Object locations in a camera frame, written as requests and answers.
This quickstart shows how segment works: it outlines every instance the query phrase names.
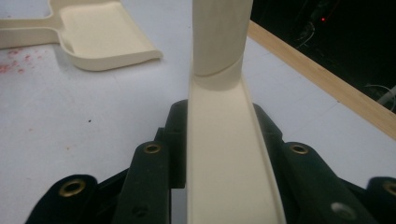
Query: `vertical plastic beam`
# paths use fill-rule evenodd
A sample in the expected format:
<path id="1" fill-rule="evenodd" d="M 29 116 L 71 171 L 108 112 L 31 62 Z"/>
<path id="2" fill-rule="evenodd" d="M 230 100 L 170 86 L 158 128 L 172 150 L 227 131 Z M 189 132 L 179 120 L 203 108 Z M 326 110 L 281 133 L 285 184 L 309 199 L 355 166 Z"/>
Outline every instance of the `vertical plastic beam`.
<path id="1" fill-rule="evenodd" d="M 251 0 L 193 0 L 189 224 L 285 223 L 241 73 L 251 5 Z"/>

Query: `wooden edge strip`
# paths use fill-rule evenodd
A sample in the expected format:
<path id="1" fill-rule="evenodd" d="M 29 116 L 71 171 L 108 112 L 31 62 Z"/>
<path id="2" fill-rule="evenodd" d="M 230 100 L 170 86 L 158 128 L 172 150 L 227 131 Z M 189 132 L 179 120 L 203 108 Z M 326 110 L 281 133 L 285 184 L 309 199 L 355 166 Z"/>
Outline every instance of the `wooden edge strip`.
<path id="1" fill-rule="evenodd" d="M 250 21 L 247 35 L 329 93 L 338 102 L 347 106 L 383 133 L 396 140 L 396 115 L 384 106 L 356 90 L 297 49 L 260 27 L 254 21 Z"/>

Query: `beige plastic part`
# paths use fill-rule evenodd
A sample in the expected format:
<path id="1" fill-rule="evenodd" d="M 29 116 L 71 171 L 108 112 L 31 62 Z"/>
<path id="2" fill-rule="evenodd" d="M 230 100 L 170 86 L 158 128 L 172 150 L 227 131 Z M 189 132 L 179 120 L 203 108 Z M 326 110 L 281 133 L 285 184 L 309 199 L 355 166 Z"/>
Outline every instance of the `beige plastic part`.
<path id="1" fill-rule="evenodd" d="M 120 0 L 49 0 L 35 20 L 0 20 L 0 49 L 59 43 L 72 63 L 102 71 L 161 58 Z"/>
<path id="2" fill-rule="evenodd" d="M 242 78 L 251 0 L 193 0 L 189 224 L 286 223 Z"/>

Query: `dark background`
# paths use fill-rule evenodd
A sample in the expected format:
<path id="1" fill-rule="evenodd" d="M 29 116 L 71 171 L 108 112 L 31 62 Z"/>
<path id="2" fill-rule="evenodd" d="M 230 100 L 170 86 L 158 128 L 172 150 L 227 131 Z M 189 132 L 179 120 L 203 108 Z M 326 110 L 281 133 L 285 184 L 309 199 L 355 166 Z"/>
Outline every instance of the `dark background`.
<path id="1" fill-rule="evenodd" d="M 393 0 L 254 0 L 251 14 L 374 100 L 396 85 L 395 18 Z"/>

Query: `white work surface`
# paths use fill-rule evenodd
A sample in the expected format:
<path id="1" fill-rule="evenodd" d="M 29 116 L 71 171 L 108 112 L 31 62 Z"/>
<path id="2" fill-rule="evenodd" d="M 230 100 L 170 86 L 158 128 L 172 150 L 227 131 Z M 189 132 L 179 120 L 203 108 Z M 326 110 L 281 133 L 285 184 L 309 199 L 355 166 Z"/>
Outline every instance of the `white work surface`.
<path id="1" fill-rule="evenodd" d="M 129 167 L 134 149 L 164 126 L 171 104 L 188 98 L 191 1 L 122 3 L 163 59 L 88 72 L 58 45 L 0 50 L 0 223 L 23 223 L 68 175 L 101 182 Z M 0 0 L 1 19 L 49 13 L 47 0 Z M 253 101 L 285 141 L 313 147 L 361 187 L 373 176 L 396 177 L 393 139 L 249 38 L 244 74 Z M 174 223 L 185 222 L 183 206 L 174 209 Z"/>

